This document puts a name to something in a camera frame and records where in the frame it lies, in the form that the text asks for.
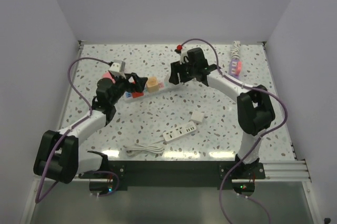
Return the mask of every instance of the gray floor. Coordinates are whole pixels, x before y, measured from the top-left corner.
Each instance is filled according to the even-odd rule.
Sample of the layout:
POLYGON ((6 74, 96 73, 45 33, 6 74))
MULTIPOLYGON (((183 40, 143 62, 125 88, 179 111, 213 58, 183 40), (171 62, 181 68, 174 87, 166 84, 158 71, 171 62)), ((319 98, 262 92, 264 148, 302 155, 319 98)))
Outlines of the gray floor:
MULTIPOLYGON (((215 188, 129 188, 109 197, 90 196, 88 182, 57 185, 38 204, 32 223, 227 223, 215 188)), ((225 209, 234 223, 268 223, 253 202, 223 192, 225 209)), ((273 224, 312 224, 301 183, 262 182, 253 198, 264 204, 273 224)))

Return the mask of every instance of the robotic arm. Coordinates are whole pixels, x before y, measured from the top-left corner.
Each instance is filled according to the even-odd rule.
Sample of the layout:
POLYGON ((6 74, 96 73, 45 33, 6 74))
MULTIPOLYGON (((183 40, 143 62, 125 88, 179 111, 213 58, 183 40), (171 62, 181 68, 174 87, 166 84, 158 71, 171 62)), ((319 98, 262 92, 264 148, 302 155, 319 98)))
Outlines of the robotic arm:
MULTIPOLYGON (((221 91, 237 103, 239 124, 244 131, 240 151, 235 157, 236 162, 240 161, 254 145, 259 134, 269 128, 275 119, 269 96, 259 91, 247 91, 223 78, 214 71, 216 65, 208 65, 200 48, 177 52, 181 55, 181 59, 171 63, 170 83, 177 85, 196 79, 206 86, 221 91)), ((61 136, 70 129, 72 130, 62 141, 58 152, 53 154, 46 177, 67 184, 76 174, 110 170, 107 155, 97 151, 79 151, 78 148, 91 134, 110 123, 116 113, 115 104, 124 92, 140 93, 144 90, 147 78, 140 78, 135 73, 125 74, 124 65, 125 63, 121 61, 111 63, 109 72, 115 82, 109 78, 98 81, 96 97, 92 102, 92 113, 85 116, 90 115, 87 120, 83 121, 84 118, 81 118, 67 128, 59 131, 49 130, 43 135, 34 164, 35 174, 42 175, 51 150, 61 136)), ((266 90, 262 85, 257 88, 266 90)), ((236 172, 245 172, 258 164, 259 146, 244 159, 236 172)))

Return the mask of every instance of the white wall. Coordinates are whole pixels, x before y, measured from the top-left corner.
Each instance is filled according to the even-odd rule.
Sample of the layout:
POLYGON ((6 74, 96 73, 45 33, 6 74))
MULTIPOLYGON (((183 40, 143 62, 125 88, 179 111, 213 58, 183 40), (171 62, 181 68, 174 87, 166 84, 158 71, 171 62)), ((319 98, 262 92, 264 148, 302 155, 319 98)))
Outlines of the white wall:
POLYGON ((18 223, 77 41, 56 0, 0 0, 0 222, 18 223))
POLYGON ((324 217, 337 221, 337 0, 291 0, 267 43, 296 153, 324 217))
POLYGON ((265 41, 290 0, 58 0, 90 42, 265 41))

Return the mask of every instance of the white power cord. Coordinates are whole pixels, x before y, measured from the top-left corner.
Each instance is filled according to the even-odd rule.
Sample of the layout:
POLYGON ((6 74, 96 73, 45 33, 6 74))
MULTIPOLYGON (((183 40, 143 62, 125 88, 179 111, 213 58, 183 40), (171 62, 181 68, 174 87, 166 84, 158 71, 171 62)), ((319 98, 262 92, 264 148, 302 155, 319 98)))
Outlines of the white power cord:
POLYGON ((240 46, 241 46, 240 41, 233 42, 233 46, 230 50, 232 59, 236 58, 237 60, 240 60, 240 46))
POLYGON ((154 154, 162 154, 164 152, 164 145, 160 144, 161 141, 153 142, 149 145, 134 144, 129 146, 124 146, 126 153, 129 157, 134 157, 142 151, 151 152, 154 154))

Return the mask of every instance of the speckled tabletop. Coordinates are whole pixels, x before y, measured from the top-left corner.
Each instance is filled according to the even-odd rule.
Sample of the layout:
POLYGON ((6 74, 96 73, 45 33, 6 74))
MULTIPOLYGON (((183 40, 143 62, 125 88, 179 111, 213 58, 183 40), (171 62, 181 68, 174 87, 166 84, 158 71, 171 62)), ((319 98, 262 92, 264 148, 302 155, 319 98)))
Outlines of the speckled tabletop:
MULTIPOLYGON (((187 45, 186 48, 201 47, 209 64, 215 57, 207 45, 187 45)), ((176 45, 128 44, 128 45, 84 45, 82 57, 96 57, 108 62, 114 59, 126 61, 126 72, 136 72, 141 77, 156 76, 159 80, 170 73, 170 63, 179 56, 173 51, 176 45)), ((220 65, 228 69, 231 45, 216 45, 220 65)), ((243 69, 241 80, 262 84, 275 93, 271 73, 262 45, 242 45, 243 69)), ((107 71, 107 66, 92 60, 78 65, 74 84, 88 99, 95 96, 96 83, 107 71)), ((272 100, 276 120, 280 123, 280 106, 272 100)), ((94 133, 80 148, 108 154, 110 160, 233 160, 239 150, 242 131, 237 122, 236 103, 218 90, 205 87, 198 82, 189 82, 167 93, 116 104, 117 113, 105 128, 94 133), (143 153, 128 157, 123 148, 136 142, 149 144, 162 140, 164 131, 190 120, 191 111, 205 112, 202 124, 194 134, 165 145, 162 155, 143 153)), ((88 108, 71 91, 64 113, 62 127, 82 117, 88 108)), ((294 160, 291 140, 286 127, 266 136, 261 144, 262 161, 294 160)))

